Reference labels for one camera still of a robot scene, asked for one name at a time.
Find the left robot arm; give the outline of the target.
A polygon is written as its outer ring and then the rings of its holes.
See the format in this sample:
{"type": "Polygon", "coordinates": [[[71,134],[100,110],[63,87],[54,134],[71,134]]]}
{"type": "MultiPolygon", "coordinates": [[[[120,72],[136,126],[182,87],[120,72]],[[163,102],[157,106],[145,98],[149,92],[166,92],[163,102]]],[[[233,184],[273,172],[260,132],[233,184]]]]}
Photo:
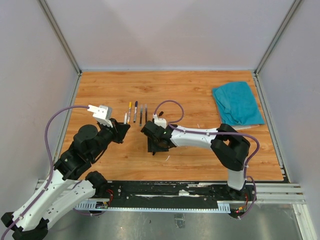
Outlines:
{"type": "Polygon", "coordinates": [[[42,186],[22,207],[1,217],[7,230],[13,231],[13,239],[42,240],[57,220],[83,200],[112,195],[108,181],[98,171],[90,172],[85,180],[78,179],[98,161],[110,143],[123,143],[130,127],[114,118],[108,125],[82,126],[42,186]]]}

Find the white marker blue end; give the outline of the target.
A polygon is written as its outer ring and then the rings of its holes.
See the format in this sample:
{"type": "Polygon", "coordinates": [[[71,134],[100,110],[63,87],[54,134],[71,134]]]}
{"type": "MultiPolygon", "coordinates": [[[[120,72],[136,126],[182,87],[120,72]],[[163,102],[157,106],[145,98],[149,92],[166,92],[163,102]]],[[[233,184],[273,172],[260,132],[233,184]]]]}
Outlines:
{"type": "Polygon", "coordinates": [[[133,123],[137,121],[138,101],[134,103],[133,123]]]}

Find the dark blue-green gel pen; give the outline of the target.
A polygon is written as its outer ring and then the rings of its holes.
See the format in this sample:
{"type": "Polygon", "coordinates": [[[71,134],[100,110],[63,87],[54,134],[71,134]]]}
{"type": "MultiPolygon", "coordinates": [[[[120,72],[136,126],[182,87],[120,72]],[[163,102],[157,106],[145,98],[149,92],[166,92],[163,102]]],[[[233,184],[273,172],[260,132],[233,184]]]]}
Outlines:
{"type": "Polygon", "coordinates": [[[141,104],[140,106],[140,111],[139,111],[139,126],[142,126],[142,121],[143,121],[143,110],[144,110],[144,106],[143,104],[141,104]]]}

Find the purple gel pen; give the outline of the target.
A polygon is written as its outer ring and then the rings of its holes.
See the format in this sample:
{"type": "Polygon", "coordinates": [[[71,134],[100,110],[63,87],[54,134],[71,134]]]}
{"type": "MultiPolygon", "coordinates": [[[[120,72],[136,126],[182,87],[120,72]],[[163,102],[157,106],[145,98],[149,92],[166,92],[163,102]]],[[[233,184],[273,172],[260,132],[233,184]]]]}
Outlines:
{"type": "Polygon", "coordinates": [[[148,105],[147,104],[144,105],[144,120],[146,124],[148,122],[148,105]]]}

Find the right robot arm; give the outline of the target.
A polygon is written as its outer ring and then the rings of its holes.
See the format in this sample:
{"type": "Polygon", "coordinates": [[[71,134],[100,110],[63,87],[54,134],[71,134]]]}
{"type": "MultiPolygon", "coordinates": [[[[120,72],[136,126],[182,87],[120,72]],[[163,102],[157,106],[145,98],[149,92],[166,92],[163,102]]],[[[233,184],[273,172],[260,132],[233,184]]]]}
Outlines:
{"type": "Polygon", "coordinates": [[[211,150],[227,169],[227,196],[232,200],[238,200],[244,195],[245,162],[251,144],[230,125],[222,123],[218,128],[195,129],[176,124],[163,127],[148,121],[141,132],[147,137],[148,151],[153,154],[177,147],[211,150]]]}

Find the yellow capped white marker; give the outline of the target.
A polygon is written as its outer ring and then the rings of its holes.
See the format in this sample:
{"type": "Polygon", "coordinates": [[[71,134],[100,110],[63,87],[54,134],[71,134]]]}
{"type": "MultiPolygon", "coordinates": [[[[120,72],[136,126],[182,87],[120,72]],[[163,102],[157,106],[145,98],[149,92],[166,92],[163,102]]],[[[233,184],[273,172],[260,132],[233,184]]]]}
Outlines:
{"type": "Polygon", "coordinates": [[[129,108],[128,108],[128,114],[127,114],[127,124],[130,123],[131,112],[132,112],[132,102],[129,102],[129,108]]]}

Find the small white pen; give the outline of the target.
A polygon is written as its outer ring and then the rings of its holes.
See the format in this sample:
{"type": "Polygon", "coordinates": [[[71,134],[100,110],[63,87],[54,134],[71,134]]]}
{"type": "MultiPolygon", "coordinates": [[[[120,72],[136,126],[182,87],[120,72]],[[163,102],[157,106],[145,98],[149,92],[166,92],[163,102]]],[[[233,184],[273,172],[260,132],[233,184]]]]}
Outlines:
{"type": "Polygon", "coordinates": [[[127,122],[128,122],[128,113],[125,112],[125,114],[124,114],[124,124],[127,124],[127,122]]]}

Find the teal cloth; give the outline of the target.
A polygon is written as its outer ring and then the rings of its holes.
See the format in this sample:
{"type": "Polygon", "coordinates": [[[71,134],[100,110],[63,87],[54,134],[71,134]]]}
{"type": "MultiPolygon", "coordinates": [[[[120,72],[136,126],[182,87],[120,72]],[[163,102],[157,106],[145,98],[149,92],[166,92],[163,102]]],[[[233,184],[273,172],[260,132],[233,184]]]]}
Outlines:
{"type": "Polygon", "coordinates": [[[212,96],[223,124],[251,126],[265,123],[247,82],[230,82],[213,88],[212,96]]]}

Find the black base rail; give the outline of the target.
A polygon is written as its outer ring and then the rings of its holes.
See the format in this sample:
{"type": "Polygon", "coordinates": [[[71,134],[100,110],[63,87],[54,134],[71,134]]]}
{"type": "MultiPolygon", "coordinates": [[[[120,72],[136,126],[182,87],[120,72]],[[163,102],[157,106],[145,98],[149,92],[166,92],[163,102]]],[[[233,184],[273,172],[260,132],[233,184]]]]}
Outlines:
{"type": "Polygon", "coordinates": [[[140,209],[213,209],[218,201],[241,200],[225,182],[112,181],[102,197],[113,194],[110,206],[140,209]]]}

